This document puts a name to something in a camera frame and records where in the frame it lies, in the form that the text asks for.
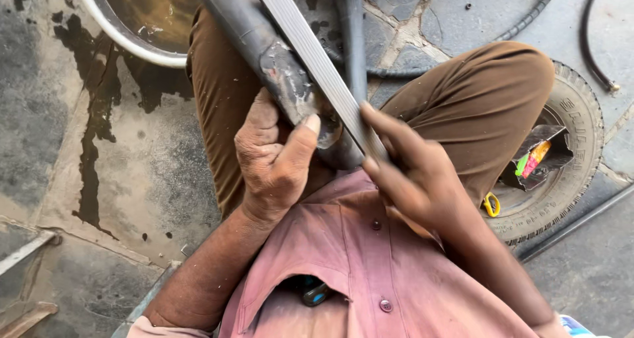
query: yellow handle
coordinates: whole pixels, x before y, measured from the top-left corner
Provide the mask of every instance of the yellow handle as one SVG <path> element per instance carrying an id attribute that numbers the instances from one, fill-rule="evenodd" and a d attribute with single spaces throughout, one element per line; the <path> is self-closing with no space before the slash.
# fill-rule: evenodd
<path id="1" fill-rule="evenodd" d="M 491 202 L 489 202 L 490 197 L 493 197 L 493 201 L 495 202 L 495 211 L 493 211 L 493 208 L 491 208 Z M 498 197 L 496 197 L 493 193 L 488 192 L 487 195 L 484 197 L 484 207 L 486 208 L 486 212 L 489 214 L 490 217 L 497 217 L 500 213 L 500 201 L 498 200 Z"/>

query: concrete floor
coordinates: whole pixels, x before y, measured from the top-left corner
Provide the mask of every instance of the concrete floor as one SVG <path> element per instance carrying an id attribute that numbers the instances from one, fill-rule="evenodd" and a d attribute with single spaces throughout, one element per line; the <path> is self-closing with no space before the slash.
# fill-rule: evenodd
<path id="1" fill-rule="evenodd" d="M 577 29 L 584 1 L 553 0 L 516 38 L 579 71 L 604 114 L 602 164 L 559 226 L 634 178 L 631 0 L 597 0 L 590 23 L 595 57 L 622 86 L 614 95 L 601 91 L 582 63 Z M 487 43 L 534 2 L 366 0 L 369 64 L 442 62 Z M 112 44 L 79 0 L 0 0 L 0 29 L 0 258 L 37 228 L 64 237 L 0 278 L 0 311 L 54 302 L 59 313 L 27 336 L 109 337 L 168 261 L 185 258 L 180 248 L 198 245 L 219 223 L 192 91 L 182 71 L 147 64 Z M 331 22 L 318 36 L 336 31 Z M 369 99 L 378 105 L 402 84 L 373 80 Z M 634 328 L 632 203 L 527 267 L 557 310 L 614 338 Z"/>

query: tire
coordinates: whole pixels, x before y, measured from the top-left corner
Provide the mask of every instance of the tire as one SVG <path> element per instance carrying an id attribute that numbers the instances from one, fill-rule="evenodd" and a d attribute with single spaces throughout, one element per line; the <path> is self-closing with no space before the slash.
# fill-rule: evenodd
<path id="1" fill-rule="evenodd" d="M 546 120 L 538 123 L 565 125 L 570 131 L 566 140 L 575 159 L 549 174 L 532 191 L 496 184 L 492 192 L 500 199 L 500 214 L 484 217 L 507 245 L 534 238 L 559 222 L 585 193 L 601 158 L 604 126 L 597 97 L 579 73 L 560 62 L 553 63 L 555 83 L 540 115 Z"/>

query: water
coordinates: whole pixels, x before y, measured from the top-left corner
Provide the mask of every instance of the water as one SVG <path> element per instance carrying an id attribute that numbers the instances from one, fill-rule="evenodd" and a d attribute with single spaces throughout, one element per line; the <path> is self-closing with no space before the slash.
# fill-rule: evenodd
<path id="1" fill-rule="evenodd" d="M 107 0 L 134 34 L 168 52 L 186 53 L 198 0 Z"/>

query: bucket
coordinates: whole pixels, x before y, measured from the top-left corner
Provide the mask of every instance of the bucket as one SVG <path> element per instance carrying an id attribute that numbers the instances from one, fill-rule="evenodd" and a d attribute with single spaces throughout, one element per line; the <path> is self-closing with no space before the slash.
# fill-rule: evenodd
<path id="1" fill-rule="evenodd" d="M 159 66 L 184 68 L 198 0 L 82 0 L 122 48 Z"/>

